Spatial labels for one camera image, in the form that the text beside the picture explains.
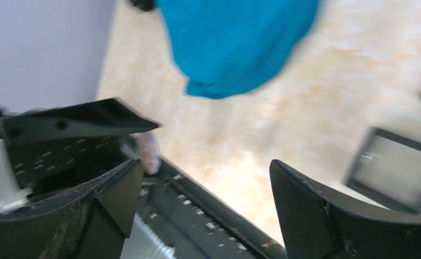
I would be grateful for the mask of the blue garment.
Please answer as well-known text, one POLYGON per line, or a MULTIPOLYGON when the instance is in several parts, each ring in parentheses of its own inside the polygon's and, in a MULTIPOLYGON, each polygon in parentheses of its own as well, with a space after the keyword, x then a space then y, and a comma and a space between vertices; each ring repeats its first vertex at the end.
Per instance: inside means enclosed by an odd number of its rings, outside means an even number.
POLYGON ((156 1, 187 95, 223 99, 274 78, 314 23, 317 0, 156 1))

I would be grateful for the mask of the black square frame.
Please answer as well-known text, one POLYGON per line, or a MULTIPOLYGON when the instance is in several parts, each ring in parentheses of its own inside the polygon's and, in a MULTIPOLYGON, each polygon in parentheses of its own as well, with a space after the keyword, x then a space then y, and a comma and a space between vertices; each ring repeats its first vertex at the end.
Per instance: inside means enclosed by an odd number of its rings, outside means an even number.
POLYGON ((421 214, 421 142, 373 127, 349 166, 345 185, 398 212, 421 214))

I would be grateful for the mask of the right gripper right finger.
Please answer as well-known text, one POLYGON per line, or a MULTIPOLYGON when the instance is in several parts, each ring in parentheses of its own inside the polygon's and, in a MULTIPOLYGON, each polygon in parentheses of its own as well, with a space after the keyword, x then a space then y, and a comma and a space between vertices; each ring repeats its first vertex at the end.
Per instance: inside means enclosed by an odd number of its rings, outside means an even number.
POLYGON ((421 259, 421 217, 358 200, 280 160, 270 179, 289 258, 421 259))

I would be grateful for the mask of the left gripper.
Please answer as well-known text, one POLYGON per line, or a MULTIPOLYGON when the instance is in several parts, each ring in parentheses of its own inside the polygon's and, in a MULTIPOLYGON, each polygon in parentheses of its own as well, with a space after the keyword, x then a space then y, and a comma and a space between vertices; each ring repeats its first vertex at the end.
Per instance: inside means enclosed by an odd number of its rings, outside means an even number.
POLYGON ((159 127, 117 98, 20 115, 0 110, 14 181, 34 195, 107 180, 125 161, 121 138, 159 127))

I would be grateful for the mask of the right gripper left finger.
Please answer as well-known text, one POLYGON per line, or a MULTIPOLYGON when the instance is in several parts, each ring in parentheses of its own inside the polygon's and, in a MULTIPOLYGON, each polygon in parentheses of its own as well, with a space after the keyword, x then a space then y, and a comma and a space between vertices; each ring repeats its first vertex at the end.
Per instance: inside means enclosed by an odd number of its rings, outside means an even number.
POLYGON ((0 214, 0 258, 120 258, 143 178, 138 160, 0 214))

